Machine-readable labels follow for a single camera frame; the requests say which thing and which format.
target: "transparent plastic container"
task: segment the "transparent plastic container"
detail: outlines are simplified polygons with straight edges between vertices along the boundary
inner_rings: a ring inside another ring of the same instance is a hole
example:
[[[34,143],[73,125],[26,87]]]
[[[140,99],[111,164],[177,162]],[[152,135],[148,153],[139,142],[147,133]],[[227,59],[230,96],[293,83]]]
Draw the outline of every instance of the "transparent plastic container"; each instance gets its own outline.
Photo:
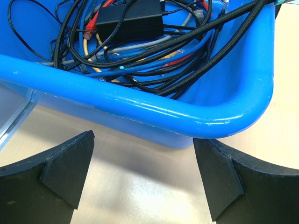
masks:
[[[51,12],[60,1],[40,0]],[[226,57],[176,101],[34,63],[41,59],[29,52],[11,31],[7,19],[9,2],[0,3],[0,88],[8,88],[15,94],[21,89],[34,90],[33,98],[38,104],[158,144],[185,148],[192,144],[193,137],[222,138],[248,128],[270,102],[274,68],[273,4],[262,10]],[[231,1],[228,11],[245,3]],[[61,19],[71,4],[72,1],[59,8]],[[214,4],[215,15],[221,6]],[[164,20],[179,25],[186,16],[187,12],[182,10],[165,16]],[[213,54],[230,39],[244,18],[245,15],[224,25]],[[60,27],[51,16],[30,1],[17,0],[12,8],[12,21],[33,49],[50,57],[49,42],[57,37]]]

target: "black plastic part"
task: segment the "black plastic part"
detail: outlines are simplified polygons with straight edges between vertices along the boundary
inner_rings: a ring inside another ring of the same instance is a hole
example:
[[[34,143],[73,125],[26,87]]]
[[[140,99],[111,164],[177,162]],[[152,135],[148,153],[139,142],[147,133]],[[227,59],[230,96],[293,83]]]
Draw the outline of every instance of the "black plastic part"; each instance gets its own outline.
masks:
[[[122,4],[99,9],[96,27],[102,41],[114,31],[125,7],[126,4]],[[126,12],[125,19],[112,41],[127,42],[163,36],[161,7],[159,0],[136,1]]]
[[[1,224],[69,224],[93,154],[84,132],[52,149],[0,168]]]
[[[217,140],[193,142],[213,221],[299,223],[299,170],[259,160]]]

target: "cable bundle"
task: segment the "cable bundle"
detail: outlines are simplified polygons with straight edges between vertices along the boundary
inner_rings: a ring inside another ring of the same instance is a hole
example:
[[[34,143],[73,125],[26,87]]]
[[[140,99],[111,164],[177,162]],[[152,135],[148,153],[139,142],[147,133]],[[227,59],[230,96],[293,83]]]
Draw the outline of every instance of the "cable bundle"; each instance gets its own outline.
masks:
[[[180,8],[165,12],[165,15],[180,10],[187,10],[189,15],[181,26],[165,24],[164,27],[168,30],[164,34],[168,36],[132,46],[122,47],[126,43],[112,44],[112,39],[121,27],[126,12],[138,1],[131,0],[126,3],[121,18],[111,35],[103,42],[99,35],[96,35],[96,49],[89,53],[87,41],[95,33],[94,23],[97,16],[100,16],[97,11],[100,7],[110,7],[111,4],[122,4],[122,2],[105,0],[97,6],[96,0],[75,0],[61,22],[57,13],[58,7],[70,0],[64,0],[56,6],[55,16],[42,4],[35,0],[29,0],[44,8],[61,24],[57,39],[50,43],[51,59],[47,59],[36,53],[15,30],[10,13],[14,1],[16,0],[12,0],[9,4],[9,24],[15,35],[32,53],[49,61],[43,64],[66,71],[80,71],[88,77],[100,78],[106,82],[134,87],[172,99],[179,98],[193,83],[223,59],[239,42],[262,8],[266,4],[274,2],[273,0],[255,0],[227,14],[222,9],[218,18],[212,20],[212,0],[208,1],[208,5],[203,0],[195,0],[193,3],[186,0],[171,0]],[[88,9],[92,4],[93,9],[89,12]],[[200,21],[195,11],[202,8],[206,10],[206,16],[203,21]],[[69,26],[69,21],[75,13],[75,20]],[[210,58],[223,25],[245,13],[249,13],[249,15],[237,32],[218,53]],[[191,17],[195,18],[196,27],[186,26]],[[79,41],[78,50],[74,47],[76,41]],[[126,52],[132,49],[137,49],[137,51]],[[69,54],[73,60],[66,61],[65,58]],[[95,72],[88,72],[88,67],[93,68]],[[148,77],[149,80],[138,81],[140,77]]]

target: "power adapter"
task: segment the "power adapter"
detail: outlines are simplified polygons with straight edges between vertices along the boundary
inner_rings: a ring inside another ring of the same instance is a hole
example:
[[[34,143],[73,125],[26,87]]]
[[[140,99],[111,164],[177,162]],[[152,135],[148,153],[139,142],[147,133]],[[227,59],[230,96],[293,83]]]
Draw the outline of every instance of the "power adapter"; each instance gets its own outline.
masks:
[[[105,41],[113,32],[129,1],[99,9],[96,28],[102,41]],[[163,11],[165,11],[165,0],[136,1],[127,10],[124,21],[112,41],[128,42],[163,36]]]

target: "wooden table surface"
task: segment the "wooden table surface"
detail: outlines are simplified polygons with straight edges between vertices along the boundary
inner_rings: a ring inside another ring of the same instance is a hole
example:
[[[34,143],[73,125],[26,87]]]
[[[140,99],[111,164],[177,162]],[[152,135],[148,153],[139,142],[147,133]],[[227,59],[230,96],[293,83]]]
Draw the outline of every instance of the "wooden table surface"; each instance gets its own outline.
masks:
[[[276,20],[275,88],[265,114],[248,130],[221,139],[252,156],[299,169],[299,5]],[[95,149],[72,224],[211,224],[193,147],[173,150],[37,106],[0,153],[4,166],[86,131]]]

